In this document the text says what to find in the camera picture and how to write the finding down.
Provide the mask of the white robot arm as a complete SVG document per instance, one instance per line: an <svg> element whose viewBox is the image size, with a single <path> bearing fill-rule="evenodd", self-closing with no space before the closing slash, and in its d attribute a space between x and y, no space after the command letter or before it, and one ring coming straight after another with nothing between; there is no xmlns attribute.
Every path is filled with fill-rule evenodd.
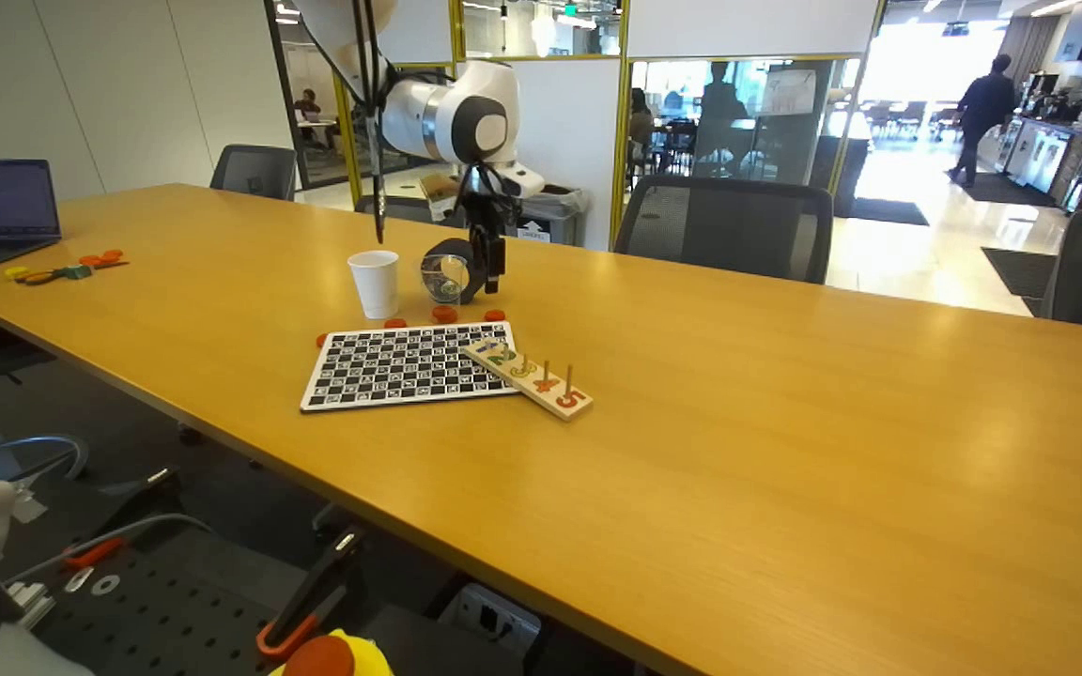
<svg viewBox="0 0 1082 676"><path fill-rule="evenodd" d="M467 238L431 245L420 280L435 305L470 305L506 273L506 233L519 204L545 181L516 154L519 89L505 59L467 59L455 77L424 82L380 50L395 0L297 0L307 40L345 82L368 120L372 161L395 145L410 157L459 166L459 218Z"/></svg>

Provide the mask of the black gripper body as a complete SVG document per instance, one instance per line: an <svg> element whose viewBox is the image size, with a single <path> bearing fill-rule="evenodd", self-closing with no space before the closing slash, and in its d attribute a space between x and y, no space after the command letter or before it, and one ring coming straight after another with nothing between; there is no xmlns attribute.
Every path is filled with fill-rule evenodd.
<svg viewBox="0 0 1082 676"><path fill-rule="evenodd" d="M492 166L470 166L459 181L459 205L467 230L480 246L492 246L506 238L519 200L516 186Z"/></svg>

